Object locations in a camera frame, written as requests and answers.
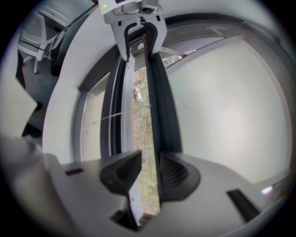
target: black plastic part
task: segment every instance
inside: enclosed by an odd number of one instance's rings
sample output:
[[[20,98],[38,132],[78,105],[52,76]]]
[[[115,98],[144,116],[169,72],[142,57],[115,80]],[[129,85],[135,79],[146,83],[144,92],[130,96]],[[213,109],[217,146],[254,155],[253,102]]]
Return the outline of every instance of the black plastic part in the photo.
[[[131,210],[129,199],[127,199],[126,208],[124,210],[117,211],[114,215],[111,216],[111,220],[121,225],[122,227],[128,228],[132,231],[140,230]]]
[[[149,23],[143,23],[149,37],[144,38],[144,52],[147,69],[149,100],[152,105],[151,121],[154,141],[158,194],[162,197],[163,182],[160,174],[160,151],[182,152],[181,135],[177,113],[173,101],[167,72],[159,53],[152,56],[151,51],[157,30]]]
[[[112,99],[112,112],[113,114],[121,113],[123,81],[126,68],[126,61],[120,60],[117,71],[117,78],[115,81],[113,99]],[[116,155],[121,153],[121,115],[113,116],[111,119],[111,154]]]
[[[74,168],[74,169],[65,171],[65,173],[66,173],[67,176],[76,175],[76,174],[79,174],[81,172],[83,172],[83,169],[82,168]]]
[[[147,13],[147,14],[151,14],[153,12],[153,10],[151,8],[148,8],[148,7],[142,8],[141,11],[144,12],[144,13]]]
[[[260,211],[240,190],[228,191],[227,194],[246,223],[260,214]]]
[[[129,190],[142,169],[142,151],[106,165],[100,172],[100,180],[111,192],[129,195]]]
[[[124,30],[124,40],[125,40],[127,61],[129,61],[129,58],[130,58],[129,29],[135,27],[136,25],[137,25],[137,23],[132,23],[132,24],[128,25]]]
[[[147,51],[148,57],[151,57],[151,52],[154,47],[155,41],[157,39],[158,31],[154,24],[149,22],[141,23],[146,30],[146,42],[145,49]]]
[[[116,1],[116,3],[121,3],[121,2],[124,2],[126,0],[115,0],[115,1]]]
[[[156,139],[160,150],[182,152],[181,135],[176,108],[166,69],[159,53],[148,57],[145,53],[149,98],[152,104],[151,116],[159,133]]]
[[[244,22],[244,20],[240,18],[225,15],[225,14],[203,13],[203,12],[182,14],[182,15],[168,17],[165,19],[166,25],[169,25],[169,26],[175,23],[178,24],[183,21],[191,21],[191,20],[215,20],[215,21],[219,20],[219,21],[232,22],[237,24],[242,24]]]
[[[196,167],[180,160],[172,153],[160,154],[160,173],[163,191],[160,201],[182,201],[199,185],[200,173]]]
[[[62,39],[60,43],[57,45],[55,49],[50,51],[50,56],[51,56],[51,74],[53,76],[60,76],[61,69],[62,69],[62,64],[64,62],[66,53],[59,52],[61,44],[63,43]]]

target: gray carpet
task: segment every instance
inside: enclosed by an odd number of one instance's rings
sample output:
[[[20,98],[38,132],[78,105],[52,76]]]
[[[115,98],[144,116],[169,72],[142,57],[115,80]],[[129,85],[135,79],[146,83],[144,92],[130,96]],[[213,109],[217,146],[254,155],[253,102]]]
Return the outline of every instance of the gray carpet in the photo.
[[[29,59],[23,65],[23,73],[25,78],[25,85],[27,93],[35,100],[43,103],[43,108],[34,112],[29,119],[29,124],[43,130],[43,124],[46,114],[46,109],[51,97],[51,94],[55,88],[58,77],[53,76],[50,72],[50,60],[44,58],[41,62],[38,62],[38,73],[33,73],[34,59]],[[39,139],[33,139],[31,136],[26,136],[25,139],[33,141],[39,145],[42,145],[42,137]]]

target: window glass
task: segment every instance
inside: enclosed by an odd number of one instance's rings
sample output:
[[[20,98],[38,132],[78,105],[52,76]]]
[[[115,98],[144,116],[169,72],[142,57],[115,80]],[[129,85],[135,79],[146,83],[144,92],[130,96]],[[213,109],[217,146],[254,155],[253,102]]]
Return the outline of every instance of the window glass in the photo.
[[[100,80],[88,94],[82,127],[82,159],[95,160],[101,157],[101,113],[109,74]]]
[[[134,148],[142,150],[142,170],[137,178],[142,209],[146,214],[157,215],[160,205],[146,67],[134,73],[133,96]]]
[[[191,53],[195,52],[196,50],[190,50],[187,52],[184,52],[186,55],[190,55]],[[183,57],[178,55],[171,55],[168,57],[162,57],[163,64],[165,65],[165,68],[168,68],[169,66],[173,65],[175,62],[181,60]]]

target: black slot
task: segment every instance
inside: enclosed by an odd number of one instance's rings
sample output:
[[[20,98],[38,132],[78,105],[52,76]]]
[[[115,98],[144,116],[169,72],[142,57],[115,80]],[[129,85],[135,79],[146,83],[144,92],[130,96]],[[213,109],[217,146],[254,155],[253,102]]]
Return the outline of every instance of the black slot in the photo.
[[[118,114],[121,112],[122,103],[122,92],[123,92],[123,81],[124,72],[126,68],[126,62],[124,60],[120,61],[117,78],[114,86],[113,101],[112,101],[112,111],[111,114]],[[113,116],[111,120],[111,154],[116,155],[121,153],[121,115]]]
[[[129,229],[130,231],[140,231],[141,228],[137,225],[134,214],[130,208],[130,199],[127,199],[126,207],[123,210],[117,211],[113,214],[110,220],[114,221],[118,225]]]
[[[228,196],[233,204],[244,218],[245,222],[249,222],[260,214],[260,211],[251,203],[250,200],[238,189],[228,191]]]
[[[70,175],[79,174],[81,172],[83,172],[82,168],[74,168],[74,169],[71,169],[71,170],[67,170],[65,173],[66,173],[67,176],[70,176]]]

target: white chair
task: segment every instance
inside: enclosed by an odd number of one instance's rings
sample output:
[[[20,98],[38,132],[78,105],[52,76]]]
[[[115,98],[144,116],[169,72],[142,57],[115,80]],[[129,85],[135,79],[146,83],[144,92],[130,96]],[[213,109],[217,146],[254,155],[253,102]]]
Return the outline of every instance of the white chair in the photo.
[[[59,34],[60,41],[65,32]],[[31,12],[23,22],[22,34],[18,42],[18,49],[30,57],[35,58],[34,73],[36,74],[37,63],[44,57],[50,59],[50,50],[53,48],[52,43],[56,38],[57,33],[50,31],[45,25],[44,16]]]

